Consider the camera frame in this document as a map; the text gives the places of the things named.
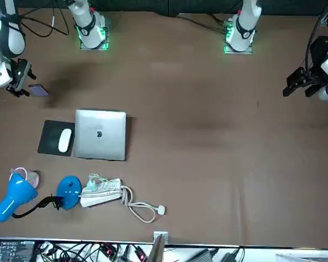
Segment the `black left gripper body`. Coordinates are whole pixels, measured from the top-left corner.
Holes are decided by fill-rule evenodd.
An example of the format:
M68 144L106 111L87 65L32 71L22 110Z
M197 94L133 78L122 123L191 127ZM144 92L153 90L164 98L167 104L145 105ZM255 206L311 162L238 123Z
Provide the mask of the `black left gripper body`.
M308 51L312 65L307 69L307 78L328 82L328 75L321 68L328 52L328 36L320 35L315 40L311 40Z

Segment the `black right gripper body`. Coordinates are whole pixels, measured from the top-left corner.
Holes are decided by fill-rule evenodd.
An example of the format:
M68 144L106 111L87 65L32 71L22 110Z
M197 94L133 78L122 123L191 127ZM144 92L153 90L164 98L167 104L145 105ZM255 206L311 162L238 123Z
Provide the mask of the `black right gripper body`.
M26 59L18 59L10 60L11 66L11 76L13 78L12 82L10 83L13 88L21 88L24 84L24 80L26 77L26 67L27 67L27 60Z

